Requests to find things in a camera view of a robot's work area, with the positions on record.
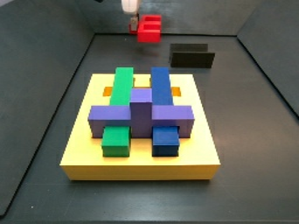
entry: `red block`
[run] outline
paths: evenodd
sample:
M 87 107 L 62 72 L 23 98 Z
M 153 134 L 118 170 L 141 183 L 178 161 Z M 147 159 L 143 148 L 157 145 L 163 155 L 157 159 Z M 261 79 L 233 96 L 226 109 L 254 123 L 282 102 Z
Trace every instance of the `red block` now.
M 162 41 L 162 15 L 143 15 L 139 21 L 137 40 L 145 43 Z

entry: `dark blue block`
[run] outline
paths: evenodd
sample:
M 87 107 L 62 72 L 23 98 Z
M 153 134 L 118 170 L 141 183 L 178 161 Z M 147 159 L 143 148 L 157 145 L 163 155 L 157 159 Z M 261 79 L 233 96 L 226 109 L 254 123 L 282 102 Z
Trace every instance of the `dark blue block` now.
M 174 105 L 169 67 L 153 67 L 154 105 Z
M 153 144 L 154 157 L 178 157 L 181 148 L 178 127 L 154 127 Z

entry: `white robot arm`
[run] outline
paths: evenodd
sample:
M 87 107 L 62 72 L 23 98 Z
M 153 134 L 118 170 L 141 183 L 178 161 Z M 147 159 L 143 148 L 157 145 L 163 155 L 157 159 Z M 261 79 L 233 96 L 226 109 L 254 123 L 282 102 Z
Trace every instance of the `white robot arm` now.
M 137 15 L 141 3 L 142 3 L 142 0 L 122 0 L 125 13 Z
M 122 0 L 123 11 L 126 14 L 134 15 L 130 21 L 130 32 L 137 32 L 138 30 L 138 20 L 139 20 L 139 5 L 142 0 Z

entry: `yellow block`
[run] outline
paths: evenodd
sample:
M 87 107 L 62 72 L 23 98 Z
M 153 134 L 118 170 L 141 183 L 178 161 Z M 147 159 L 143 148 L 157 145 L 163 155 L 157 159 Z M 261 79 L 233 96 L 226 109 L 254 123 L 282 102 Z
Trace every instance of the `yellow block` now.
M 81 105 L 61 167 L 73 180 L 167 180 L 211 179 L 221 166 L 211 138 L 202 100 L 191 74 L 173 74 L 173 87 L 182 96 L 175 105 L 191 105 L 195 114 L 191 138 L 181 139 L 179 157 L 153 157 L 153 140 L 133 139 L 130 157 L 103 157 L 102 139 L 91 138 L 89 123 L 91 105 L 109 105 L 103 96 L 114 85 L 114 74 L 94 74 Z M 150 87 L 150 74 L 135 74 L 139 87 Z

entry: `green block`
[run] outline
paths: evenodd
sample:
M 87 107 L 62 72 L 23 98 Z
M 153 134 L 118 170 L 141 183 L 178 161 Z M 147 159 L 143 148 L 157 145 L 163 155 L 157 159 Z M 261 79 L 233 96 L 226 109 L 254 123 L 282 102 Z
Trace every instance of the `green block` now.
M 134 87 L 134 68 L 118 67 L 110 105 L 130 105 L 131 90 Z
M 105 128 L 102 140 L 103 157 L 130 157 L 130 131 L 131 129 L 127 126 L 107 126 Z

